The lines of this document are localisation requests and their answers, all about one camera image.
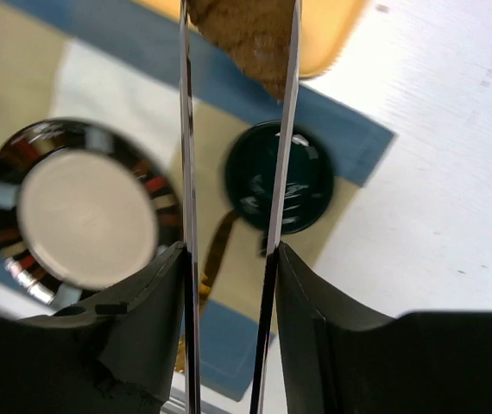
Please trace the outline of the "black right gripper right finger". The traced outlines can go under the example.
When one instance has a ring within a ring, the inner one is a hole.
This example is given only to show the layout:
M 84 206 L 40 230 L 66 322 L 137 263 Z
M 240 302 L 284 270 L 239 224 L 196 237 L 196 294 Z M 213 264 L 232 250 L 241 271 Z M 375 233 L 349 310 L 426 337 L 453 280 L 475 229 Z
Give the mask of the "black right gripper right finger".
M 492 312 L 388 317 L 287 244 L 276 307 L 291 413 L 492 413 Z

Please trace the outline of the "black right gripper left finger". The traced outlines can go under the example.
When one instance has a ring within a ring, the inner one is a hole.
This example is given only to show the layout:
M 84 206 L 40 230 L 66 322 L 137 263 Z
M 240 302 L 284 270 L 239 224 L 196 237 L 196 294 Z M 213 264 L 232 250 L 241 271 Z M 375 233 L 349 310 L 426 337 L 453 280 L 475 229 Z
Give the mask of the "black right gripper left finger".
M 157 413 L 169 398 L 185 247 L 51 316 L 0 316 L 0 413 Z

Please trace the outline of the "brown chocolate croissant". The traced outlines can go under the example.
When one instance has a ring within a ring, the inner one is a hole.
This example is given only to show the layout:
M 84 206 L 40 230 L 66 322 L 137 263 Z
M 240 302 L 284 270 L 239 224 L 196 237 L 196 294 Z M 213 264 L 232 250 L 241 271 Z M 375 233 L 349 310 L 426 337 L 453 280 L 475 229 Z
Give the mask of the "brown chocolate croissant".
M 192 24 L 247 77 L 277 100 L 285 97 L 293 1 L 196 0 Z

